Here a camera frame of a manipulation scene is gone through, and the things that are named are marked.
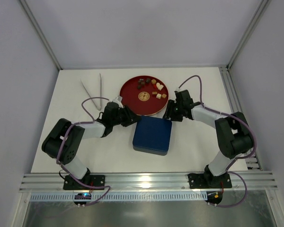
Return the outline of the blue box lid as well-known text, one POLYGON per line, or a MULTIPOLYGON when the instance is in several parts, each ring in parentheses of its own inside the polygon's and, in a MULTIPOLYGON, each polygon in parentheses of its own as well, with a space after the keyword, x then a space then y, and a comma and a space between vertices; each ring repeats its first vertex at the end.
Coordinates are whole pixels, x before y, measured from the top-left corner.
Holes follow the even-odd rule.
POLYGON ((142 116, 136 124, 132 145, 133 147, 168 151, 171 129, 172 121, 170 120, 142 116))

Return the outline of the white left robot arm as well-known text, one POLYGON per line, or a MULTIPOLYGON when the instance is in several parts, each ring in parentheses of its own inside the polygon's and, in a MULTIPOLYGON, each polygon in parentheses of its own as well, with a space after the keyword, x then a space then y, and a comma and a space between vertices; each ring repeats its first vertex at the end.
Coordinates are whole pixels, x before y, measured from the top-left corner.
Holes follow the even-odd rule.
POLYGON ((128 106, 120 107, 116 102, 108 102, 99 117, 91 122, 72 123, 61 118, 50 131, 41 149, 69 176, 82 186, 91 186, 90 170, 77 157, 80 143, 84 139, 104 138, 114 126, 128 127, 141 120, 128 106))

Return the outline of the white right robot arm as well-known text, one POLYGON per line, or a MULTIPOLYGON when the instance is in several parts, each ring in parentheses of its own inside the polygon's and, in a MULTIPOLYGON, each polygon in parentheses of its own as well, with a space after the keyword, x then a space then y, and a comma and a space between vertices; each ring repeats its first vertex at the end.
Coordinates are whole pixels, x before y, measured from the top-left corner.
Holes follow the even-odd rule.
POLYGON ((202 122, 216 130, 219 152, 201 174, 188 174, 191 189, 231 188, 228 170, 239 158, 254 148, 255 140, 243 113, 220 113, 201 102, 194 102, 187 90, 175 93, 167 102, 164 119, 181 122, 184 118, 202 122))

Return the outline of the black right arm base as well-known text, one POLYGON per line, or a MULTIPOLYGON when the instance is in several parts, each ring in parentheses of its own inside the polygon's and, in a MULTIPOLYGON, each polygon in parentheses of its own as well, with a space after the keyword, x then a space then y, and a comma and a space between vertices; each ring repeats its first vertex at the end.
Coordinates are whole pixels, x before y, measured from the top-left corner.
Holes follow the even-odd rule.
POLYGON ((232 188, 230 175, 224 173, 220 176, 213 176, 210 172, 201 174, 188 174, 190 189, 209 189, 209 188, 232 188))

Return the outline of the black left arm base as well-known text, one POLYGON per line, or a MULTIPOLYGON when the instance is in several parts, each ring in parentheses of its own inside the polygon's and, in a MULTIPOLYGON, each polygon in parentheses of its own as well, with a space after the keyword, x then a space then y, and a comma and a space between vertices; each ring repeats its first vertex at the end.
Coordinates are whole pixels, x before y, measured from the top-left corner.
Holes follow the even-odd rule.
MULTIPOLYGON (((83 184, 93 187, 104 187, 105 176, 104 175, 87 175, 80 180, 83 184)), ((64 190, 89 190, 88 187, 76 182, 70 175, 66 175, 63 184, 64 190)))

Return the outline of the blue chocolate box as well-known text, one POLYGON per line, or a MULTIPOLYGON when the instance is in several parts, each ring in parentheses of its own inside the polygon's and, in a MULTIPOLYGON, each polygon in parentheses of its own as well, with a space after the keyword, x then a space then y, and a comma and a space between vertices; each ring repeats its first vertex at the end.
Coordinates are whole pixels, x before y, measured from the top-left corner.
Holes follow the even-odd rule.
POLYGON ((161 151, 161 150, 153 150, 148 148, 141 148, 141 147, 133 147, 134 150, 154 155, 165 156, 167 155, 168 151, 161 151))

